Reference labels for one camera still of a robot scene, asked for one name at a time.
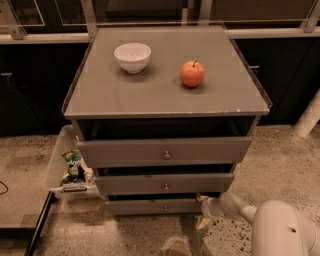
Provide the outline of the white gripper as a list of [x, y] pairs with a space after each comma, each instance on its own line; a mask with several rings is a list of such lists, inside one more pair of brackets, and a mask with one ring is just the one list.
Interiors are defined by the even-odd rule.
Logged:
[[196, 199], [201, 202], [201, 211], [203, 215], [197, 220], [197, 230], [205, 228], [211, 222], [211, 218], [223, 216], [223, 211], [220, 208], [220, 203], [217, 198], [211, 198], [207, 195], [196, 193]]

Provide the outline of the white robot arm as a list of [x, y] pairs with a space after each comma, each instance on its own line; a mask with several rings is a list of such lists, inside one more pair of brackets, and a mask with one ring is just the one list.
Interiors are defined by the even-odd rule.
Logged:
[[290, 204], [269, 200], [255, 207], [230, 192], [218, 198], [198, 194], [197, 200], [201, 204], [197, 229], [217, 216], [242, 217], [251, 225], [252, 256], [320, 256], [320, 226]]

